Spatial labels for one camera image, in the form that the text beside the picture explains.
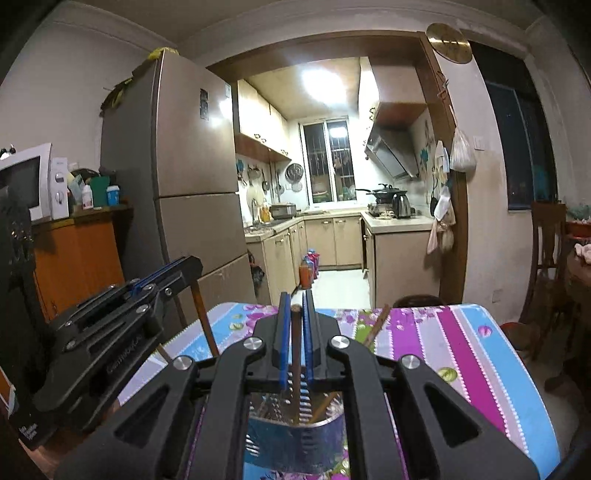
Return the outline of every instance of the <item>kitchen cabinet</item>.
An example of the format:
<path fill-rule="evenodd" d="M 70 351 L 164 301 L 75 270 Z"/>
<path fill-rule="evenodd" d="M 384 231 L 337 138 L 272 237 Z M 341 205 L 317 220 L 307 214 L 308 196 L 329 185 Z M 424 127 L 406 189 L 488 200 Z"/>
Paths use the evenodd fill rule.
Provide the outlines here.
<path fill-rule="evenodd" d="M 281 292 L 291 292 L 296 287 L 289 231 L 279 233 L 263 241 L 267 282 L 272 305 L 279 305 Z"/>
<path fill-rule="evenodd" d="M 35 282 L 45 319 L 124 283 L 111 216 L 65 219 L 33 227 Z"/>
<path fill-rule="evenodd" d="M 358 105 L 363 142 L 374 122 L 386 128 L 408 128 L 427 108 L 414 66 L 380 65 L 367 57 L 361 58 Z"/>
<path fill-rule="evenodd" d="M 368 265 L 368 283 L 369 283 L 369 302 L 372 307 L 375 307 L 375 244 L 374 235 L 365 229 L 365 255 Z"/>
<path fill-rule="evenodd" d="M 301 263 L 301 247 L 300 247 L 300 229 L 299 225 L 294 225 L 289 229 L 288 236 L 291 244 L 291 260 L 294 266 L 295 284 L 300 283 L 300 263 Z"/>
<path fill-rule="evenodd" d="M 336 265 L 335 226 L 332 219 L 306 220 L 308 248 L 320 254 L 320 266 Z"/>
<path fill-rule="evenodd" d="M 300 260 L 308 253 L 308 239 L 306 237 L 306 223 L 300 222 L 298 227 L 298 235 L 300 237 Z"/>
<path fill-rule="evenodd" d="M 363 252 L 361 244 L 361 217 L 333 219 L 335 226 L 336 264 L 361 265 Z"/>
<path fill-rule="evenodd" d="M 290 160 L 287 121 L 245 80 L 233 84 L 232 108 L 236 153 L 265 163 Z"/>
<path fill-rule="evenodd" d="M 366 224 L 365 245 L 372 308 L 407 295 L 439 295 L 441 257 L 427 255 L 429 231 L 379 233 Z"/>

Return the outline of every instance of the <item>wooden door frame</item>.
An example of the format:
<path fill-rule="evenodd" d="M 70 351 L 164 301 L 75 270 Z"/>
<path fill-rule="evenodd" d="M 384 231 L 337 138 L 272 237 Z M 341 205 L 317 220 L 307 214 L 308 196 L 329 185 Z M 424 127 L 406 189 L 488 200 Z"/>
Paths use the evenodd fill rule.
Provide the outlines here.
<path fill-rule="evenodd" d="M 317 60 L 370 57 L 386 65 L 413 65 L 423 89 L 437 140 L 451 151 L 455 120 L 445 77 L 424 32 L 397 30 L 341 31 L 285 40 L 255 48 L 207 67 L 228 83 L 259 73 Z M 466 176 L 452 171 L 452 204 L 456 214 L 453 249 L 443 255 L 440 297 L 461 303 L 468 250 Z"/>

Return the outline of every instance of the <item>refrigerator door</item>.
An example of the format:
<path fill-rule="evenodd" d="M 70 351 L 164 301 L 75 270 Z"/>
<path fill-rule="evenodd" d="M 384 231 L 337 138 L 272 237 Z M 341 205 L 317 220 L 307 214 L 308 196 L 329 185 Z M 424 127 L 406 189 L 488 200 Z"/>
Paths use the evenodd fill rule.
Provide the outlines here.
<path fill-rule="evenodd" d="M 246 253 L 237 194 L 169 197 L 158 204 L 170 260 L 199 257 L 205 275 Z"/>
<path fill-rule="evenodd" d="M 256 303 L 248 254 L 201 277 L 199 290 L 208 311 L 227 301 Z M 178 298 L 187 321 L 196 321 L 198 317 L 191 290 L 188 288 L 182 291 Z"/>
<path fill-rule="evenodd" d="M 164 52 L 157 102 L 158 196 L 236 192 L 229 85 L 192 61 Z"/>

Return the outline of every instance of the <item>refrigerator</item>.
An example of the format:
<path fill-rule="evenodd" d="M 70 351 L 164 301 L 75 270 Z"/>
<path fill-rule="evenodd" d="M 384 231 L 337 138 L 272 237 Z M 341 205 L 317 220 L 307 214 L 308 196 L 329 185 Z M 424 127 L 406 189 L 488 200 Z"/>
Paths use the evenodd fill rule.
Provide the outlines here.
<path fill-rule="evenodd" d="M 133 208 L 119 245 L 126 280 L 182 256 L 203 263 L 206 308 L 256 303 L 237 194 L 230 86 L 165 51 L 104 112 L 100 164 Z M 197 320 L 187 289 L 169 304 L 171 338 Z"/>

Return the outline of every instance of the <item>window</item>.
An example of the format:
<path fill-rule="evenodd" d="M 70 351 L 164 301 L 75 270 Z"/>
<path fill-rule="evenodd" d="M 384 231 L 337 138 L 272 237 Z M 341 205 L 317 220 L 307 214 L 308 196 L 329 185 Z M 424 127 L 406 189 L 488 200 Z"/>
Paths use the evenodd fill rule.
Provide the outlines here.
<path fill-rule="evenodd" d="M 356 200 L 347 120 L 304 125 L 312 203 Z"/>
<path fill-rule="evenodd" d="M 556 201 L 556 167 L 540 98 L 525 63 L 500 50 L 470 42 L 501 135 L 509 210 L 534 200 Z"/>

